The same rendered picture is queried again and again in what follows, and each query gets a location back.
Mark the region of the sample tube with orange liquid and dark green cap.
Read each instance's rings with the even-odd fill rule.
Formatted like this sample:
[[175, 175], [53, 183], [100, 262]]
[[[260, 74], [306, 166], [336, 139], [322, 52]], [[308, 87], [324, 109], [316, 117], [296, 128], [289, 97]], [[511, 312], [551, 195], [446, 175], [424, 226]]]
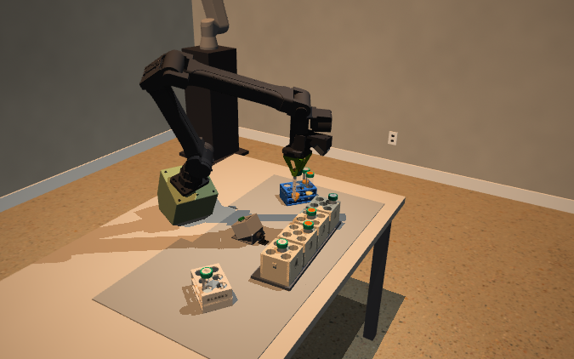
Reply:
[[315, 219], [316, 217], [316, 208], [307, 208], [307, 219]]

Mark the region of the green-capped tube with grey dot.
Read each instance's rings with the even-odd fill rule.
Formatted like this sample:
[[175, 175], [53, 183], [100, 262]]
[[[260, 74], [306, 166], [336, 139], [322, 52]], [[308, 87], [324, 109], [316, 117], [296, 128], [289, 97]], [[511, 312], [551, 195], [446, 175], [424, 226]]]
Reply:
[[303, 171], [302, 171], [302, 183], [303, 183], [303, 184], [305, 184], [305, 182], [306, 182], [306, 176], [305, 176], [305, 174], [306, 174], [306, 172], [308, 172], [308, 171], [310, 171], [310, 168], [304, 168]]

